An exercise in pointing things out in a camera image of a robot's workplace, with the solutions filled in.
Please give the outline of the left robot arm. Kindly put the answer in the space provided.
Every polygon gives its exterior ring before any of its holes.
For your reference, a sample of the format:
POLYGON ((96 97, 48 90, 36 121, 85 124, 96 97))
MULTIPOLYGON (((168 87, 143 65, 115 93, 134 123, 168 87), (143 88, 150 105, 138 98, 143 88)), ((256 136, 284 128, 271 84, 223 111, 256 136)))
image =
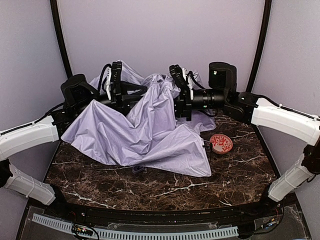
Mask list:
POLYGON ((64 102, 41 118, 0 133, 0 186, 16 191, 46 206, 65 202, 60 189, 41 182, 15 167, 9 157, 32 147, 55 142, 92 100, 127 114, 147 91, 147 87, 121 80, 118 72, 90 85, 84 74, 77 74, 61 85, 64 102))

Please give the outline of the lavender folding umbrella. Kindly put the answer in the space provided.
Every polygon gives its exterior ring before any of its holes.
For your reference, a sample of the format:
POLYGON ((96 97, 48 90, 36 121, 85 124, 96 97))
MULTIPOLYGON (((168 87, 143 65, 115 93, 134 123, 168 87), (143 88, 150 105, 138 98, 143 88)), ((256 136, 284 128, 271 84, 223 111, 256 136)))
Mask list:
POLYGON ((123 81, 147 87, 127 114, 93 100, 61 139, 105 165, 142 166, 192 177, 209 177, 211 167, 201 132, 216 128, 212 117, 194 110, 191 120, 176 118, 179 89, 169 74, 138 74, 122 64, 123 81))

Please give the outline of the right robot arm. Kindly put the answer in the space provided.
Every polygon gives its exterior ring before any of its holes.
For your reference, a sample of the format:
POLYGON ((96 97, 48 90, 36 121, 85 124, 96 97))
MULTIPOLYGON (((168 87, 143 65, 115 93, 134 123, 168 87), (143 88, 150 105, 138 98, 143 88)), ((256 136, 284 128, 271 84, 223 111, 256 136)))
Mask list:
POLYGON ((237 68, 226 62, 209 64, 209 88, 196 82, 194 74, 171 65, 169 73, 179 88, 174 99, 175 116, 192 119, 192 111, 222 110, 245 124, 267 127, 306 143, 297 162, 264 190, 260 204, 275 206, 287 194, 320 173, 320 118, 276 103, 251 92, 237 91, 237 68))

